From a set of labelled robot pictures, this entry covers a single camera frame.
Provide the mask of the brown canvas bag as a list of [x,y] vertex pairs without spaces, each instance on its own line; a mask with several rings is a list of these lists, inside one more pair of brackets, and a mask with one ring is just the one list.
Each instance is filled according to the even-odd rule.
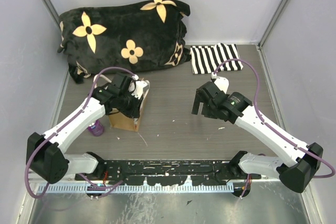
[[131,77],[123,73],[117,73],[111,80],[104,75],[102,75],[102,78],[105,79],[107,83],[102,86],[95,86],[91,97],[98,100],[100,104],[104,106],[105,114],[108,116],[112,127],[137,132],[139,130],[141,116],[150,88],[142,97],[143,101],[140,107],[140,117],[131,119],[115,108],[116,101],[119,97],[131,96],[128,89],[132,81],[144,79],[139,79],[136,76]]

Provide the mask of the purple soda can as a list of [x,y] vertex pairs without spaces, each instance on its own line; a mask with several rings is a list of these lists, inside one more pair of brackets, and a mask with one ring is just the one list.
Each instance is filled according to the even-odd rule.
[[88,126],[88,131],[93,136],[100,136],[104,133],[104,126],[101,124],[101,122],[99,120],[96,120],[95,122],[91,123]]

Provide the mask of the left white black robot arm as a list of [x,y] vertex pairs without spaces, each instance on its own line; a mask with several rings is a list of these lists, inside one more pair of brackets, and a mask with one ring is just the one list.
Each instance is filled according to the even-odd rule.
[[68,155],[67,149],[88,127],[113,110],[137,121],[150,83],[137,76],[117,73],[110,82],[94,85],[83,103],[58,125],[43,134],[34,132],[27,141],[26,169],[55,184],[66,175],[87,174],[101,179],[105,161],[93,152]]

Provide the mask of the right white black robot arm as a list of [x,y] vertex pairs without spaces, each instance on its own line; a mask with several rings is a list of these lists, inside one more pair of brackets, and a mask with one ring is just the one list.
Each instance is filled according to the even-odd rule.
[[252,102],[239,92],[227,94],[228,80],[208,81],[196,89],[192,114],[219,119],[236,125],[270,148],[275,157],[239,151],[229,162],[233,177],[247,174],[279,179],[288,189],[302,193],[320,168],[323,148],[307,144],[268,118],[261,119]]

